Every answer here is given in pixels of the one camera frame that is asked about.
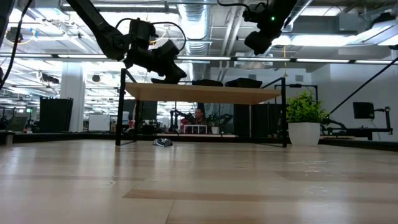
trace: wooden tabletop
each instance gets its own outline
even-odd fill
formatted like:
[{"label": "wooden tabletop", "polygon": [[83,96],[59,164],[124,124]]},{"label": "wooden tabletop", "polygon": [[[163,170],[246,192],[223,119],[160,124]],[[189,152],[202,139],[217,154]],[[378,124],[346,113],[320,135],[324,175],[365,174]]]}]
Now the wooden tabletop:
[{"label": "wooden tabletop", "polygon": [[280,96],[279,90],[215,86],[126,83],[137,100],[256,105]]}]

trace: white flower pot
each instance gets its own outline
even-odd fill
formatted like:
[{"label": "white flower pot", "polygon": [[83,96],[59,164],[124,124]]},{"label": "white flower pot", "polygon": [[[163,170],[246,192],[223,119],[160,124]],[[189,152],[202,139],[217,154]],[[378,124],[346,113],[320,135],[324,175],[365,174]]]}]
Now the white flower pot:
[{"label": "white flower pot", "polygon": [[316,146],[321,135],[318,123],[289,123],[289,137],[294,146]]},{"label": "white flower pot", "polygon": [[219,134],[220,128],[219,127],[211,127],[211,133]]}]

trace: potted plant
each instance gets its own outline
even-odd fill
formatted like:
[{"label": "potted plant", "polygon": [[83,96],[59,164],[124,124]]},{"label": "potted plant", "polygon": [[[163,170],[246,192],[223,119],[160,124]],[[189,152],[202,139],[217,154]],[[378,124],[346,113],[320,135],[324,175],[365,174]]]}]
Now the potted plant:
[{"label": "potted plant", "polygon": [[218,127],[219,119],[216,113],[209,115],[207,118],[207,122],[209,126],[211,126],[211,133],[218,134],[220,131],[220,127]]},{"label": "potted plant", "polygon": [[294,146],[316,146],[320,138],[320,123],[327,113],[322,103],[313,100],[312,92],[304,91],[295,98],[289,98],[286,119],[289,137]]}]

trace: white board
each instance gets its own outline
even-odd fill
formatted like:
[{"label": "white board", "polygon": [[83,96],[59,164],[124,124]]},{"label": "white board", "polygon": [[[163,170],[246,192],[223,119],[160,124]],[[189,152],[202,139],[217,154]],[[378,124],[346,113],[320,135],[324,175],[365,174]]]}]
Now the white board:
[{"label": "white board", "polygon": [[111,115],[91,114],[88,118],[88,131],[110,131]]}]

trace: wooden floor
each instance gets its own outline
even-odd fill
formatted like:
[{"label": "wooden floor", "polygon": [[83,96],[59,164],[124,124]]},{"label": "wooden floor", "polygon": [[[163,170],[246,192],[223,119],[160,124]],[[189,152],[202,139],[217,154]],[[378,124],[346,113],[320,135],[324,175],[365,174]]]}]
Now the wooden floor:
[{"label": "wooden floor", "polygon": [[0,147],[0,223],[398,223],[398,153],[63,141]]}]

